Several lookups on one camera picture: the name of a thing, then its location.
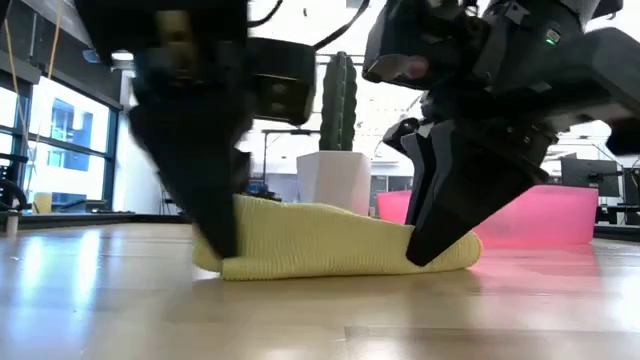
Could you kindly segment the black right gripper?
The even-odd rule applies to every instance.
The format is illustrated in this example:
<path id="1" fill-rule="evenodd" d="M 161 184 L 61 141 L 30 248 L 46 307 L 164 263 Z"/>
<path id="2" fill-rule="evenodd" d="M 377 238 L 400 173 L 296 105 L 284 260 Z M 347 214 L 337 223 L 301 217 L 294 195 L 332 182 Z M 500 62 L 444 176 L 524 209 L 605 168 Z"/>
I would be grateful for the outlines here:
<path id="1" fill-rule="evenodd" d="M 482 16 L 466 12 L 476 0 L 424 3 L 426 31 L 459 58 L 430 61 L 443 77 L 423 107 L 423 135 L 418 119 L 405 118 L 382 137 L 413 163 L 406 257 L 421 267 L 548 178 L 540 165 L 555 134 L 477 125 L 528 121 L 561 132 L 602 118 L 608 105 L 585 58 L 596 39 L 584 31 L 607 15 L 608 0 L 491 0 Z"/>

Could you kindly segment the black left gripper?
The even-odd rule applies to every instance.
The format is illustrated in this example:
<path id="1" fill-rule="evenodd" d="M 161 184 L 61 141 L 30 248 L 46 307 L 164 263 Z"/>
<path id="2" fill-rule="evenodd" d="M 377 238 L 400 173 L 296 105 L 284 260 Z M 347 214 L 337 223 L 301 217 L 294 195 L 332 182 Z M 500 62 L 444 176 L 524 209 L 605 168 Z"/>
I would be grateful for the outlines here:
<path id="1" fill-rule="evenodd" d="M 130 129 L 221 258 L 239 255 L 233 194 L 250 155 L 246 0 L 74 0 L 99 58 L 133 56 Z"/>

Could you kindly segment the yellow microfiber towel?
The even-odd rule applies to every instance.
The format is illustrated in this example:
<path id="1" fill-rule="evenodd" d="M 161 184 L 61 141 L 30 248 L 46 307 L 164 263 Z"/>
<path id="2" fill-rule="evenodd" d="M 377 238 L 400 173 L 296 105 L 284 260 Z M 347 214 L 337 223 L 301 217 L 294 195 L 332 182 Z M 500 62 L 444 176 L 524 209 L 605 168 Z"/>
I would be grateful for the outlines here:
<path id="1" fill-rule="evenodd" d="M 413 227 L 317 203 L 237 195 L 239 255 L 223 259 L 193 229 L 192 261 L 224 280 L 405 275 L 468 268 L 483 244 L 469 232 L 424 267 L 405 257 Z"/>

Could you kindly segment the black metal stand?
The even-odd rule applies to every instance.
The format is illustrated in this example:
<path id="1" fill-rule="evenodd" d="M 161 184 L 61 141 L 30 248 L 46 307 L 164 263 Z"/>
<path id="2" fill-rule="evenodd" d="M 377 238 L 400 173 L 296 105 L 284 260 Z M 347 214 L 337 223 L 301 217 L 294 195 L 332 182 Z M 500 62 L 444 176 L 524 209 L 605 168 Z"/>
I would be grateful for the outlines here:
<path id="1" fill-rule="evenodd" d="M 302 129 L 302 128 L 294 128 L 294 129 L 263 129 L 262 134 L 264 135 L 264 146 L 263 146 L 263 162 L 262 162 L 262 187 L 264 190 L 267 189 L 267 150 L 269 147 L 268 137 L 271 134 L 289 134 L 289 135 L 304 135 L 311 136 L 312 134 L 320 134 L 320 130 L 310 130 L 310 129 Z"/>

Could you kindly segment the white hexagonal plant pot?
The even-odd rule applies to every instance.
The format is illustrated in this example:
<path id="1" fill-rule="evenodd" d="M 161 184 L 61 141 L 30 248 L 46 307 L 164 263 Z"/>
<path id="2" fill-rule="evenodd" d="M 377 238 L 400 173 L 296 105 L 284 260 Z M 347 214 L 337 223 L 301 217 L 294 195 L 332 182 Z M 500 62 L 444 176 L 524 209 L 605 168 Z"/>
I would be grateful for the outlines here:
<path id="1" fill-rule="evenodd" d="M 368 216 L 371 161 L 363 153 L 317 151 L 296 159 L 299 200 Z"/>

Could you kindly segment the green cactus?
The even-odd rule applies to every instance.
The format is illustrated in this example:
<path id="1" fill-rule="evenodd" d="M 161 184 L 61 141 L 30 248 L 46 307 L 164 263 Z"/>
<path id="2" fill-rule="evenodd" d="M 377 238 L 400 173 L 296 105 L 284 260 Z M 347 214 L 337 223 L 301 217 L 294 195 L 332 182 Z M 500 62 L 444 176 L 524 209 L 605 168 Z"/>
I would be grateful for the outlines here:
<path id="1" fill-rule="evenodd" d="M 351 57 L 332 55 L 323 79 L 319 149 L 351 151 L 355 137 L 357 71 Z"/>

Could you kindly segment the large glass window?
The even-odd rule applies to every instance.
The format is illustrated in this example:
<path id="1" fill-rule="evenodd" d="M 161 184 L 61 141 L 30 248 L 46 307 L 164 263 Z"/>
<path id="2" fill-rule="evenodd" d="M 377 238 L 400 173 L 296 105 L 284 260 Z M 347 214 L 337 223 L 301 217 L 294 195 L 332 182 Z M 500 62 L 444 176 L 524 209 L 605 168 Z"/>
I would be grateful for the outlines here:
<path id="1" fill-rule="evenodd" d="M 0 85 L 0 175 L 35 213 L 113 199 L 115 109 L 41 77 Z"/>

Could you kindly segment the black computer monitor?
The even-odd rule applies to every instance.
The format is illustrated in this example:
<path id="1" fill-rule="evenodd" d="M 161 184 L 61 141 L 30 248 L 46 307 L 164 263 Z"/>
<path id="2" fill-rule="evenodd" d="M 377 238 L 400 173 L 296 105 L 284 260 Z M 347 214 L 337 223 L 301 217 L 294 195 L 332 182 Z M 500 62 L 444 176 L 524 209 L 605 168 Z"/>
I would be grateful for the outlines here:
<path id="1" fill-rule="evenodd" d="M 561 159 L 561 182 L 564 186 L 592 188 L 600 197 L 619 197 L 617 163 L 606 160 Z"/>
<path id="2" fill-rule="evenodd" d="M 623 172 L 624 203 L 640 206 L 640 168 L 625 168 Z"/>

